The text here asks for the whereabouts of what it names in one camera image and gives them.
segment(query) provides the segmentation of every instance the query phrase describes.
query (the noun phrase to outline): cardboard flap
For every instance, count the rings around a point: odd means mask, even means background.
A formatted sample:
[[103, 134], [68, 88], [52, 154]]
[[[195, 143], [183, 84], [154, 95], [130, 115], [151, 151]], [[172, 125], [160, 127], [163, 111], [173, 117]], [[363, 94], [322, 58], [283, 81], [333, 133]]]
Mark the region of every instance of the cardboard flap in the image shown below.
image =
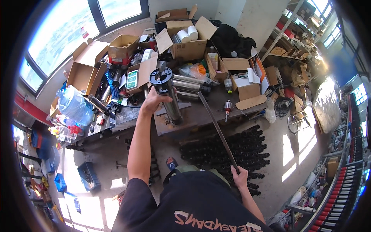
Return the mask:
[[209, 40], [217, 29], [216, 26], [214, 26], [204, 16], [200, 17], [195, 27], [197, 28], [198, 37], [201, 40]]
[[156, 35], [155, 38], [159, 54], [164, 53], [167, 49], [169, 49], [173, 45], [173, 41], [171, 40], [169, 34], [167, 33], [166, 28], [162, 30], [158, 35]]
[[85, 48], [88, 46], [86, 42], [82, 42], [82, 44], [76, 48], [76, 50], [72, 53], [73, 60], [75, 61], [77, 57], [85, 50]]
[[253, 106], [263, 104], [266, 101], [267, 101], [267, 96], [266, 95], [260, 95], [260, 96], [257, 96], [257, 97], [253, 97], [253, 98], [249, 98], [249, 99], [239, 101], [239, 102], [236, 103], [236, 107], [239, 110], [245, 110], [245, 109], [251, 108]]
[[177, 27], [189, 27], [193, 26], [191, 20], [178, 20], [178, 21], [167, 21], [166, 28], [177, 28]]
[[193, 19], [194, 14], [196, 13], [197, 9], [198, 9], [197, 4], [192, 6], [191, 12], [189, 13], [189, 16], [188, 16], [189, 19]]
[[244, 58], [223, 58], [227, 70], [247, 70], [250, 68], [249, 60]]
[[149, 76], [157, 68], [158, 53], [152, 52], [151, 58], [141, 62], [139, 67], [138, 87], [149, 82]]
[[167, 18], [167, 17], [170, 17], [170, 12], [167, 13], [167, 14], [164, 14], [163, 16], [158, 17], [158, 18], [159, 18], [159, 19], [163, 19], [163, 18]]
[[108, 51], [108, 45], [109, 43], [106, 42], [91, 42], [75, 59], [75, 62], [94, 67], [95, 64], [98, 63], [99, 60], [102, 59], [104, 54]]

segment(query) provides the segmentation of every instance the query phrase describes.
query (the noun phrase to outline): wire bundle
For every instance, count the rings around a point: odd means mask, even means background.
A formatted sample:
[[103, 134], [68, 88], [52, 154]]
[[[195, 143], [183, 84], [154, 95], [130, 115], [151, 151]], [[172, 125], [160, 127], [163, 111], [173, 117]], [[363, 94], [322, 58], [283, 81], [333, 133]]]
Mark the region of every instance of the wire bundle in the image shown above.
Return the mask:
[[[111, 99], [118, 98], [118, 97], [120, 96], [120, 92], [119, 92], [117, 86], [115, 86], [115, 85], [113, 84], [113, 81], [114, 81], [114, 80], [113, 80], [111, 74], [109, 73], [109, 71], [107, 71], [107, 72], [105, 73], [105, 76], [106, 76], [106, 79], [107, 79], [107, 81], [108, 81], [109, 88], [111, 89], [111, 95], [112, 95]], [[111, 107], [112, 104], [113, 104], [113, 102], [111, 101], [111, 102], [107, 105], [107, 107]]]
[[279, 118], [283, 118], [284, 116], [286, 116], [290, 110], [291, 104], [292, 100], [290, 98], [286, 97], [277, 98], [275, 102], [276, 116]]

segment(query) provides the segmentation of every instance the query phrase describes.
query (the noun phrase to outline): white cylindrical container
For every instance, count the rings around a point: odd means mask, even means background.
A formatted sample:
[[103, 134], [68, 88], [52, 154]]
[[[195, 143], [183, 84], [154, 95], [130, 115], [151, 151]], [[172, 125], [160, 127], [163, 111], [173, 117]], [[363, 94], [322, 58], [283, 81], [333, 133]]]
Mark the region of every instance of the white cylindrical container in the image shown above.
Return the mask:
[[188, 36], [189, 38], [193, 41], [193, 40], [197, 40], [198, 39], [198, 32], [197, 32], [197, 29], [195, 26], [189, 26], [187, 28], [187, 32], [188, 32]]
[[177, 35], [178, 35], [178, 37], [179, 37], [179, 39], [180, 39], [180, 41], [182, 43], [191, 41], [191, 39], [189, 38], [187, 32], [185, 32], [184, 30], [178, 31]]

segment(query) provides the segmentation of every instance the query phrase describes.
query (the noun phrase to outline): wall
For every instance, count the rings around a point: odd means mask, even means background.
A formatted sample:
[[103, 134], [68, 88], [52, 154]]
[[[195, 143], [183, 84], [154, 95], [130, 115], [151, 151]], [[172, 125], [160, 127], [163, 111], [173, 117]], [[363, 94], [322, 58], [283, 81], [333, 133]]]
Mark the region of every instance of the wall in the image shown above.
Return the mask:
[[220, 1], [215, 19], [236, 28], [246, 0]]
[[152, 21], [154, 21], [155, 15], [159, 11], [181, 8], [187, 8], [187, 10], [190, 11], [192, 6], [195, 4], [197, 4], [198, 7], [197, 12], [194, 15], [196, 19], [199, 19], [201, 16], [204, 16], [207, 19], [215, 18], [219, 0], [148, 0]]
[[243, 7], [236, 30], [256, 42], [259, 52], [272, 33], [289, 0], [248, 0]]

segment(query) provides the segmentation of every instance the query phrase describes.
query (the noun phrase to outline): blue wire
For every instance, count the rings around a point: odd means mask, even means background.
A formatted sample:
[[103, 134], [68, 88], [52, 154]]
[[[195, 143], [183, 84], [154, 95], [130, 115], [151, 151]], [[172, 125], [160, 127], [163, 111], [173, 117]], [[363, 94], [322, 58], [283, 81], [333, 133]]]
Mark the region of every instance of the blue wire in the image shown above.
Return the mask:
[[[120, 92], [119, 92], [118, 88], [113, 85], [113, 78], [112, 78], [111, 74], [109, 73], [109, 71], [107, 71], [105, 73], [105, 76], [106, 76], [106, 79], [108, 81], [109, 88], [111, 89], [112, 99], [118, 98], [120, 96]], [[111, 101], [107, 106], [111, 107], [112, 104], [113, 104], [113, 102]]]

